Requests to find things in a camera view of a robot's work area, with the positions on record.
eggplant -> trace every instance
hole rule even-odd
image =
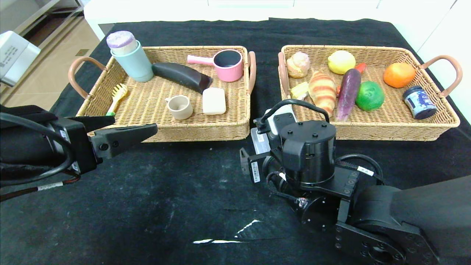
[[[357,98],[360,84],[360,71],[352,68],[343,75],[339,96],[339,106],[337,108],[337,116],[335,118],[336,121],[347,121],[347,117],[355,105],[355,99]]]

table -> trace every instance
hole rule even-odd
[[[412,50],[393,25],[369,19],[142,22],[117,24],[112,32],[117,30],[132,31],[144,46],[243,45],[255,51],[252,118],[280,100],[277,53],[283,45]],[[105,64],[110,58],[106,43],[102,41],[91,56]],[[77,80],[90,90],[99,74],[86,64]],[[74,116],[81,104],[68,85],[52,111]],[[375,158],[388,183],[401,189],[466,176],[471,174],[471,127],[458,115],[461,125],[433,142],[337,141],[336,152]],[[333,247],[332,233],[310,232],[282,199],[252,185],[240,170],[241,147],[254,153],[250,138],[140,144],[106,160],[74,185],[4,202],[0,263],[360,264]],[[231,240],[253,220],[260,222],[240,234],[247,243],[193,243]]]

screw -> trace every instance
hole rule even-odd
[[[102,144],[100,144],[100,146],[98,147],[98,149],[100,149],[100,150],[102,150],[102,151],[108,150],[108,145],[105,144],[105,143],[102,143]]]

pink saucepan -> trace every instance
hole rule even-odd
[[[233,82],[242,76],[242,54],[236,50],[222,50],[212,58],[188,55],[190,64],[205,64],[214,66],[219,79]]]

basket handle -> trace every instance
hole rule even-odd
[[[286,70],[286,60],[284,53],[278,53],[278,72],[280,73],[281,89],[284,91],[286,96],[290,95],[290,82],[288,80],[288,71]]]
[[[79,67],[81,63],[85,61],[92,62],[94,65],[98,66],[98,68],[100,68],[102,71],[105,71],[106,67],[102,65],[100,62],[98,62],[97,60],[93,59],[92,57],[86,57],[86,56],[78,57],[70,65],[69,74],[68,74],[70,85],[73,87],[73,89],[75,89],[75,91],[77,91],[77,93],[79,93],[82,96],[82,98],[87,99],[89,94],[85,90],[83,90],[83,88],[75,80],[75,72],[77,71],[77,68]]]
[[[447,89],[445,89],[445,90],[443,90],[442,92],[439,93],[440,97],[447,97],[451,93],[451,91],[453,91],[453,89],[455,89],[455,87],[461,82],[461,79],[463,78],[463,70],[461,69],[461,65],[458,63],[458,61],[455,58],[453,58],[449,55],[438,55],[437,57],[433,58],[432,60],[424,63],[423,65],[421,65],[420,68],[421,69],[426,69],[431,64],[433,64],[434,62],[436,62],[440,59],[445,59],[445,60],[449,61],[451,63],[451,65],[453,65],[453,68],[455,68],[455,71],[456,71],[456,79],[453,82],[453,84],[451,84]]]
[[[247,95],[252,93],[253,87],[255,86],[255,77],[257,76],[257,60],[255,59],[255,52],[249,51],[249,65],[250,65],[250,75],[249,75],[249,89]]]

